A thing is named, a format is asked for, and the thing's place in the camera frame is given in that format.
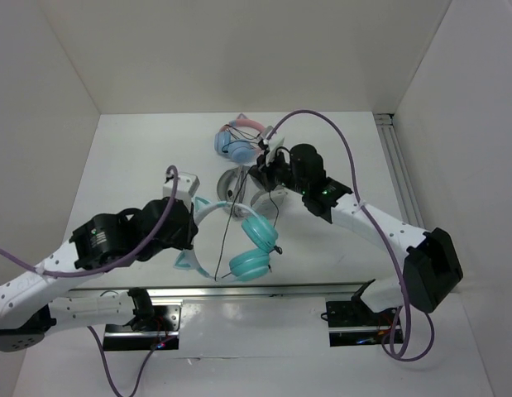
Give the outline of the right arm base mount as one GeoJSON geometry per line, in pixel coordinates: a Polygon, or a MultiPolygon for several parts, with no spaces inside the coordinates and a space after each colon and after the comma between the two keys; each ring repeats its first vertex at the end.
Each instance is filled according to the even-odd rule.
{"type": "Polygon", "coordinates": [[[320,318],[328,325],[330,347],[380,345],[394,325],[396,308],[371,312],[362,303],[341,300],[327,301],[320,318]]]}

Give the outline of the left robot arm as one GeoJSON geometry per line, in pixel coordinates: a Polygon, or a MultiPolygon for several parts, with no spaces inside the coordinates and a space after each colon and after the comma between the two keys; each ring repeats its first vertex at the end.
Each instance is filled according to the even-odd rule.
{"type": "Polygon", "coordinates": [[[0,352],[19,352],[71,328],[96,324],[148,328],[156,311],[143,288],[79,298],[68,293],[110,270],[148,261],[165,249],[189,249],[197,232],[194,205],[180,199],[156,199],[143,209],[94,216],[33,270],[0,285],[0,352]]]}

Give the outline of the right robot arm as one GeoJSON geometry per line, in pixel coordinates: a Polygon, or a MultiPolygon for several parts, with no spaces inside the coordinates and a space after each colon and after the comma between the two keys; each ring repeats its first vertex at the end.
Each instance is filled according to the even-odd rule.
{"type": "Polygon", "coordinates": [[[300,195],[314,216],[347,229],[395,260],[395,276],[366,282],[355,293],[352,315],[372,323],[380,312],[409,304],[431,314],[463,278],[451,236],[436,227],[427,231],[366,203],[357,192],[327,176],[323,158],[310,144],[291,149],[259,144],[253,176],[266,191],[278,187],[300,195]]]}

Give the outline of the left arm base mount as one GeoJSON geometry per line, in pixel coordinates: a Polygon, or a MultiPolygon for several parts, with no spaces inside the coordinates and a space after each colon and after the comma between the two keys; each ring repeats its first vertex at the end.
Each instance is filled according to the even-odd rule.
{"type": "Polygon", "coordinates": [[[153,303],[155,316],[145,325],[133,329],[130,325],[109,324],[105,327],[102,345],[105,352],[148,352],[179,349],[182,302],[161,300],[153,303]]]}

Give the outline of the teal cat-ear headphones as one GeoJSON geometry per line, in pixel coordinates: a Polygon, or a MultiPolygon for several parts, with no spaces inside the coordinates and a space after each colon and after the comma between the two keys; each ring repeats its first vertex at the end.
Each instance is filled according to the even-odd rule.
{"type": "Polygon", "coordinates": [[[199,234],[177,256],[176,270],[193,271],[215,283],[248,282],[271,272],[281,255],[273,223],[241,203],[194,199],[199,234]]]}

